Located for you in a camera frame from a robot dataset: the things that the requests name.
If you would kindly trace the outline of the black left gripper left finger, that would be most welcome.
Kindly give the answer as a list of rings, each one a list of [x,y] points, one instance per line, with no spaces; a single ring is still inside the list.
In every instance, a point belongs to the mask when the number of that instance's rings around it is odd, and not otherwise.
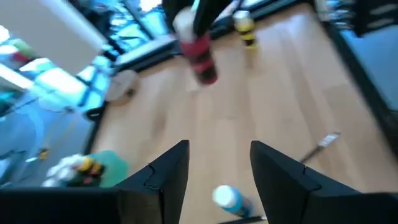
[[[114,187],[0,189],[0,224],[178,224],[189,160],[181,140]]]

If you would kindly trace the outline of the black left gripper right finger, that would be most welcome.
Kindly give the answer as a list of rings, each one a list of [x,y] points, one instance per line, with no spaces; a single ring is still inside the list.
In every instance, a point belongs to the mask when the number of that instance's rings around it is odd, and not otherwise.
[[[362,193],[252,141],[254,182],[269,224],[398,224],[398,193]]]

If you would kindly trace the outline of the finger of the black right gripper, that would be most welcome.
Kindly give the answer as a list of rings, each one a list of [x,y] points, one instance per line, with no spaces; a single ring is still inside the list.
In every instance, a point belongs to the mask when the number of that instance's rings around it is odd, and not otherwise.
[[[193,0],[162,0],[166,21],[172,22],[183,8],[192,6],[192,4]]]
[[[202,36],[233,0],[200,0],[193,21],[193,33]]]

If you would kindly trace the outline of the small dark red paint bottle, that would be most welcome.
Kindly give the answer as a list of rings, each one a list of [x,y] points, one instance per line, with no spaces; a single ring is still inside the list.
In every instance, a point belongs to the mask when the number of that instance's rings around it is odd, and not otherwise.
[[[195,11],[183,8],[175,17],[173,27],[183,56],[188,60],[198,83],[211,85],[218,79],[215,61],[211,52],[210,33],[197,36],[193,32]]]

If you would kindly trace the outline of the small cerulean blue paint bottle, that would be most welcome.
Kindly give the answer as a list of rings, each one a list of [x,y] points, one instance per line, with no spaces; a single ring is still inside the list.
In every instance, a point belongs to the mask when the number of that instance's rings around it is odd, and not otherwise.
[[[241,218],[249,218],[252,203],[238,189],[229,185],[220,185],[214,189],[212,199],[217,206]]]

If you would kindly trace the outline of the teal translucent plastic bin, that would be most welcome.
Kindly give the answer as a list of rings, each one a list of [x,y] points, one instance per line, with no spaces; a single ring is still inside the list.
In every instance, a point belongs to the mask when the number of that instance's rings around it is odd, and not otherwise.
[[[106,169],[101,177],[92,177],[78,172],[76,167],[83,157],[91,157],[105,165]],[[74,154],[64,157],[59,163],[51,167],[43,181],[43,187],[113,187],[124,180],[129,171],[128,163],[114,151],[101,151],[89,155]]]

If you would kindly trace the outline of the wide flat black paintbrush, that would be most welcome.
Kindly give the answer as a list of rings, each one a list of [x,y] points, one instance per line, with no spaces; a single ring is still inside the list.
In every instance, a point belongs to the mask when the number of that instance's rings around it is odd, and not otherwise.
[[[300,160],[302,164],[307,163],[314,157],[316,157],[319,153],[321,153],[324,149],[326,149],[330,144],[335,142],[339,137],[341,136],[341,133],[339,132],[333,132],[325,136],[313,149],[308,151]]]

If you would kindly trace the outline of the yellow power plug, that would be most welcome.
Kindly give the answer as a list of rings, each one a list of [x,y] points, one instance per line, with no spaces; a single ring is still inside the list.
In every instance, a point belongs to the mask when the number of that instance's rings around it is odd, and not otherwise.
[[[42,161],[42,160],[45,160],[45,159],[48,157],[49,151],[50,151],[49,148],[43,147],[43,148],[39,151],[39,153],[37,154],[37,158],[38,158],[39,160],[41,160],[41,161]]]

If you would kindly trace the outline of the white shade wooden base lamp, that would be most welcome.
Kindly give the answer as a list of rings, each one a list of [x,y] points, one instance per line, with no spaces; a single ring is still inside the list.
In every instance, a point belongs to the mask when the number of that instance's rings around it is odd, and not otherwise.
[[[66,0],[0,0],[0,25],[70,75],[108,55],[109,39]]]

